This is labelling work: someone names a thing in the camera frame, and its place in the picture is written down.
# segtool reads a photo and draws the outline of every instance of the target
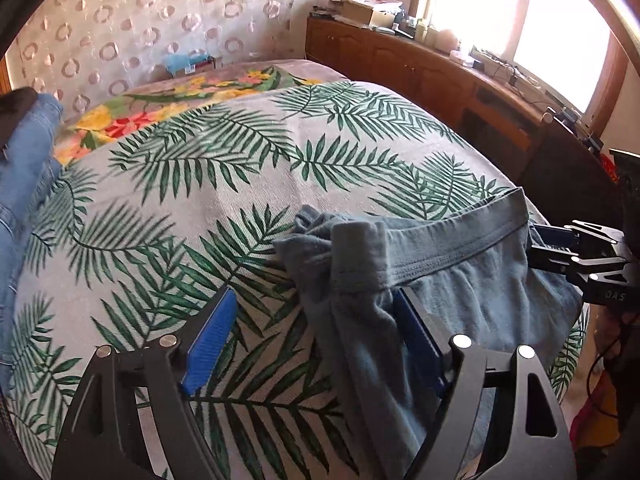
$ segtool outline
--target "circle patterned wallpaper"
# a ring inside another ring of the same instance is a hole
[[[293,0],[45,0],[7,53],[16,86],[50,92],[65,119],[166,77],[169,54],[219,66],[289,57]]]

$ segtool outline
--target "bed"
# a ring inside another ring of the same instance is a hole
[[[302,60],[225,70],[129,92],[58,138],[66,168],[26,253],[10,394],[44,477],[95,348],[172,332],[223,283],[238,322],[192,406],[225,478],[366,476],[271,241],[305,203],[440,219],[513,187],[388,89]],[[559,399],[587,320],[584,309],[549,370]],[[143,390],[138,400],[154,469],[168,476]]]

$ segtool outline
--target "cable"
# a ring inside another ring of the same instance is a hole
[[[607,352],[608,352],[609,350],[611,350],[611,349],[614,347],[614,345],[615,345],[618,341],[620,341],[620,336],[622,335],[622,328],[626,328],[626,327],[631,326],[633,323],[635,323],[635,322],[636,322],[636,320],[638,319],[638,317],[640,317],[640,312],[638,312],[638,313],[634,316],[634,318],[633,318],[631,321],[629,321],[628,323],[626,323],[626,324],[625,324],[625,323],[620,322],[620,325],[621,325],[621,328],[620,328],[620,334],[618,335],[618,337],[617,337],[617,338],[615,338],[615,339],[614,339],[614,340],[609,344],[609,346],[607,346],[607,347],[606,347],[602,352],[600,352],[600,353],[596,356],[596,359],[593,361],[593,364],[591,365],[591,368],[589,368],[589,373],[587,374],[587,398],[589,399],[589,402],[591,403],[591,405],[592,405],[592,406],[593,406],[593,407],[594,407],[598,412],[600,412],[601,414],[603,414],[603,415],[605,415],[605,416],[608,416],[608,417],[610,417],[610,418],[615,418],[616,420],[618,419],[618,416],[617,416],[617,415],[614,415],[613,413],[606,412],[606,411],[605,411],[605,410],[603,410],[599,405],[597,405],[597,403],[593,400],[593,397],[592,397],[593,393],[592,393],[592,391],[591,391],[591,389],[590,389],[590,387],[589,387],[589,382],[591,381],[591,375],[593,374],[593,370],[595,369],[596,364],[598,364],[598,361],[599,361],[600,359],[602,359],[602,358],[607,354]]]

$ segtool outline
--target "cardboard box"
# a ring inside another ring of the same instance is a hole
[[[352,0],[345,0],[342,4],[342,12],[345,18],[354,22],[370,25],[372,27],[391,28],[396,15],[384,10],[375,10],[374,7]]]

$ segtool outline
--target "metal bolt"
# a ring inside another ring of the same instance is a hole
[[[163,348],[171,348],[178,342],[178,338],[173,334],[163,335],[160,338],[160,346]]]
[[[536,355],[536,351],[528,345],[520,345],[518,346],[518,354],[525,359],[533,359]]]
[[[111,347],[109,345],[102,345],[98,347],[95,354],[100,358],[108,357],[111,355]]]
[[[471,346],[471,338],[468,335],[456,334],[453,336],[453,344],[458,348],[469,348]]]

